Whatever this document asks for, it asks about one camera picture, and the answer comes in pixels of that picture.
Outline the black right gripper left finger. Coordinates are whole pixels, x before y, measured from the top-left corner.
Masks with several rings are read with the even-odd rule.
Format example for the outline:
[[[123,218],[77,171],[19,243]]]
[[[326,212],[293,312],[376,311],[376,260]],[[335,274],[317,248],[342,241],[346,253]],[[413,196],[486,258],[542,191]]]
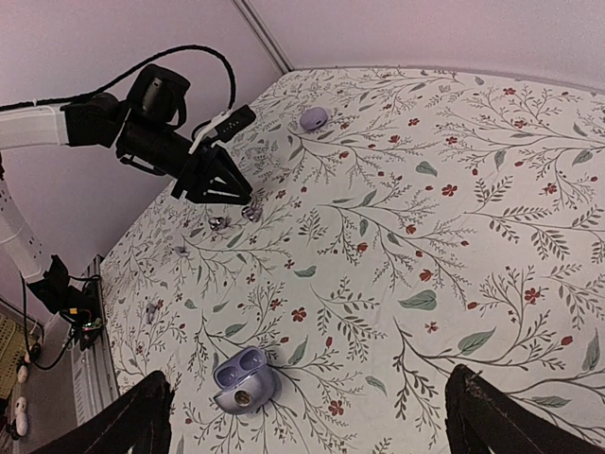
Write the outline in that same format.
[[[85,424],[43,445],[38,453],[167,453],[172,390],[154,371]]]

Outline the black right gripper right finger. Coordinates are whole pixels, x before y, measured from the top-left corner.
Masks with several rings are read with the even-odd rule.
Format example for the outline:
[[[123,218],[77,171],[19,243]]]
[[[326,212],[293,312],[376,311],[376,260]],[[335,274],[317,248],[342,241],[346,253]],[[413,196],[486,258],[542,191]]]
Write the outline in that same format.
[[[453,369],[444,395],[445,431],[452,453],[604,451],[525,410],[465,365]]]

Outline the silver lilac earbud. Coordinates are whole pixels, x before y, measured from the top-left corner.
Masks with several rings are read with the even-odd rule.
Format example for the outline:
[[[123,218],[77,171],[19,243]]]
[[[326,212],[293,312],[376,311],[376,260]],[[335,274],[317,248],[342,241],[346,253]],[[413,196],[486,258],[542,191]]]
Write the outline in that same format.
[[[213,232],[223,230],[228,226],[228,220],[224,217],[211,217],[208,219],[208,223]]]
[[[250,204],[242,208],[241,214],[249,222],[258,222],[263,215],[263,207],[259,204]]]

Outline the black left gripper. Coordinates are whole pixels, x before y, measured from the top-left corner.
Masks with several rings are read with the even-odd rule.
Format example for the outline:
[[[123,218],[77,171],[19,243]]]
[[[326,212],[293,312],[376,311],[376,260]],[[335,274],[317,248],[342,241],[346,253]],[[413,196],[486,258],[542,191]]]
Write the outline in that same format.
[[[122,164],[156,176],[176,180],[173,196],[202,199],[205,204],[248,205],[252,187],[222,147],[193,143],[163,125],[129,120],[116,142],[116,156]],[[218,177],[227,189],[210,188]]]

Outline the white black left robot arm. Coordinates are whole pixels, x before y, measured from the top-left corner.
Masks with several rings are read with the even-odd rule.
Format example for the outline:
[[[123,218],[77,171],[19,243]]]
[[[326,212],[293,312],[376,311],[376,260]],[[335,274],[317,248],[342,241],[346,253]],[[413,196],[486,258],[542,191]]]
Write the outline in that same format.
[[[181,134],[185,77],[147,59],[109,85],[1,109],[1,254],[50,313],[93,310],[71,282],[102,227],[120,236],[163,191],[194,203],[246,205],[251,185],[226,145],[255,118],[227,108]]]

